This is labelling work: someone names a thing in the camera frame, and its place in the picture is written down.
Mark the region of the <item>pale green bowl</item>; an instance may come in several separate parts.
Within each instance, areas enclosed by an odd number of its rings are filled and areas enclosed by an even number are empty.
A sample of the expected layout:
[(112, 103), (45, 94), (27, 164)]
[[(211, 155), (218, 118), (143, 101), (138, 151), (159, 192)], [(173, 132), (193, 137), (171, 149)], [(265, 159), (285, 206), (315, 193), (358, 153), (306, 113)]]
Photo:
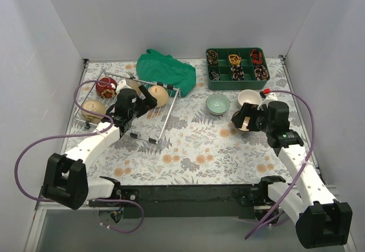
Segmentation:
[(206, 99), (206, 107), (214, 115), (223, 115), (229, 110), (230, 101), (223, 94), (212, 94)]

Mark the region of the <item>black patterned bowl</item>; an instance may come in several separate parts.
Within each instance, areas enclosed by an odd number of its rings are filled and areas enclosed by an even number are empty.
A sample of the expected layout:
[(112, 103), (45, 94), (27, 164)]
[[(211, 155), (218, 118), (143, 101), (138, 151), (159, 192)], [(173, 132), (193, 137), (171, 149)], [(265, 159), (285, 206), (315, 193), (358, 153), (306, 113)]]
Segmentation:
[(233, 126), (241, 132), (253, 131), (253, 125), (251, 122), (252, 112), (250, 111), (236, 111), (232, 116)]

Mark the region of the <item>white bowl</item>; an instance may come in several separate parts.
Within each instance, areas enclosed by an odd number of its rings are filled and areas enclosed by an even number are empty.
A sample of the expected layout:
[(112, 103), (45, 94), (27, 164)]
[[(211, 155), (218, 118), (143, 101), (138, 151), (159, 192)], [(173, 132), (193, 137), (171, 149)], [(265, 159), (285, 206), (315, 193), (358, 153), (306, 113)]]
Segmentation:
[(254, 90), (242, 90), (238, 96), (238, 103), (242, 107), (245, 103), (259, 105), (262, 103), (262, 98), (259, 92)]

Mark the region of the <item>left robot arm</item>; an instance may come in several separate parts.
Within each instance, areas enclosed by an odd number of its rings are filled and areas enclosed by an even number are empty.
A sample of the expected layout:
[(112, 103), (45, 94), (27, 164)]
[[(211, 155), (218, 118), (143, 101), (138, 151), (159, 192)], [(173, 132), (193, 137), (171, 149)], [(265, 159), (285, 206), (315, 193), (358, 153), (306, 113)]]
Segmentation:
[(49, 157), (41, 191), (43, 197), (73, 210), (90, 200), (101, 199), (108, 206), (116, 206), (121, 201), (120, 182), (106, 176), (90, 180), (87, 172), (109, 146), (124, 136), (135, 118), (157, 106), (156, 98), (144, 85), (139, 90), (143, 97), (134, 89), (122, 86), (116, 103), (92, 133), (66, 153)]

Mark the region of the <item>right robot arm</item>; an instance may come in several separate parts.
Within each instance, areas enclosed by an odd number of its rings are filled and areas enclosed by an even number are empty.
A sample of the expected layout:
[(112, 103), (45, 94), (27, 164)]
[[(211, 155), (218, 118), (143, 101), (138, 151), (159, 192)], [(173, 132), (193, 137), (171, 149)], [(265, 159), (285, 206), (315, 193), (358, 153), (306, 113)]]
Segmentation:
[(352, 209), (328, 190), (309, 156), (300, 135), (290, 128), (289, 106), (282, 101), (244, 103), (232, 117), (240, 131), (263, 132), (268, 145), (285, 165), (293, 180), (278, 181), (258, 190), (265, 205), (281, 207), (295, 224), (297, 237), (306, 249), (343, 246), (348, 241)]

